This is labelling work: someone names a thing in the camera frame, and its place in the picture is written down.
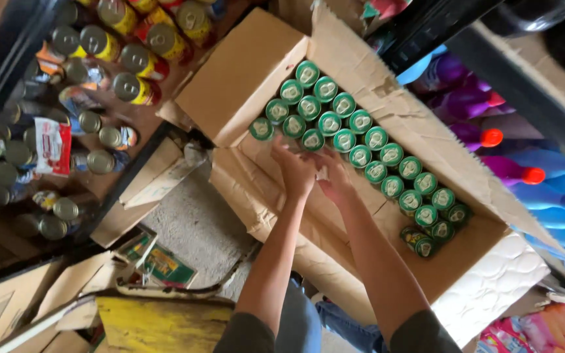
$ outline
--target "concrete floor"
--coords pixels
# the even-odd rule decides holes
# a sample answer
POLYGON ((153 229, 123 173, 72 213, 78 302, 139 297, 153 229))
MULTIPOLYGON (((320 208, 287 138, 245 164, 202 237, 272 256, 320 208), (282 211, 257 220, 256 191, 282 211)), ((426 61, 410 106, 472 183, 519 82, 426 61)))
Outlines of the concrete floor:
MULTIPOLYGON (((143 221, 158 233, 162 245, 198 270, 191 288, 216 283, 255 241, 215 187, 208 183, 210 170, 211 164, 205 163, 193 171, 143 221)), ((249 271, 249 263, 242 265, 222 295, 236 301, 249 271)), ((321 351, 357 350, 323 329, 321 351)))

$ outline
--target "yellow surface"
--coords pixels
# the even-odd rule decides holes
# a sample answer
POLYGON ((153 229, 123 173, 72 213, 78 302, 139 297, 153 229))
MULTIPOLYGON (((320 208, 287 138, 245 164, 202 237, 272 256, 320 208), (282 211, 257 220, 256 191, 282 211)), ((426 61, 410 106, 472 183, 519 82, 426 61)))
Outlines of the yellow surface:
POLYGON ((132 353, 211 352, 232 307, 216 301, 98 297, 110 346, 132 353))

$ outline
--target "forearm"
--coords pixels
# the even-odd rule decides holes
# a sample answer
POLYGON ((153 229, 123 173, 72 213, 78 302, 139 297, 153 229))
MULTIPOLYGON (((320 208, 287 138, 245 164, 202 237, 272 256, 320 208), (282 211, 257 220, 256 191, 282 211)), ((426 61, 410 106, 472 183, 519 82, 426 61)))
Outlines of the forearm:
POLYGON ((236 312, 251 313, 278 334, 281 311, 306 197, 288 198, 252 263, 236 312))
POLYGON ((350 247, 379 328, 389 342, 392 334, 414 313, 429 309, 415 277, 381 234, 357 192, 346 193, 339 210, 350 247))

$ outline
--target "person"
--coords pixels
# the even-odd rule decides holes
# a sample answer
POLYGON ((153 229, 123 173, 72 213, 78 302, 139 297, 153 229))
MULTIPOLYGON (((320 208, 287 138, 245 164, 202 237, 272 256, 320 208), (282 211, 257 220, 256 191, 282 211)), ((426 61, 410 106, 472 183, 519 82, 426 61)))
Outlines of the person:
POLYGON ((321 155, 294 154, 276 136, 271 157, 280 166, 287 197, 214 352, 319 352, 320 324, 362 352, 461 352, 431 311, 411 271, 372 220, 339 155, 327 149, 321 155), (289 279, 302 212, 317 171, 324 166, 328 179, 317 183, 341 213, 377 319, 375 326, 362 327, 328 301, 313 307, 297 282, 289 279))

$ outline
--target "open cardboard box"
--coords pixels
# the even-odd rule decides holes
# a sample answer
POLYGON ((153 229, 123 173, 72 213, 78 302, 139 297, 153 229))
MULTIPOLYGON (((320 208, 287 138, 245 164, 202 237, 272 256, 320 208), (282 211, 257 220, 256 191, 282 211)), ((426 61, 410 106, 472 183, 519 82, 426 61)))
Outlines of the open cardboard box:
MULTIPOLYGON (((437 303, 493 248, 499 249, 512 233, 507 224, 561 249, 498 178, 424 104, 397 84, 380 58, 323 3, 315 6, 311 37, 271 14, 254 10, 228 34, 177 98, 180 108, 219 147, 210 181, 255 238, 265 241, 269 236, 285 192, 279 168, 269 157, 269 144, 257 142, 247 128, 304 58, 351 93, 391 140, 419 157, 473 209, 475 216, 468 227, 432 258, 422 259, 399 239, 409 220, 350 168, 365 205, 429 302, 437 303)), ((511 238, 527 247, 519 237, 511 238)), ((294 266, 352 317, 363 324, 373 323, 348 244, 339 212, 314 188, 302 217, 294 266)), ((503 264, 489 270, 498 273, 503 264)), ((545 273, 544 269, 537 278, 530 278, 530 285, 545 273)), ((517 299, 523 293, 516 294, 517 299)))

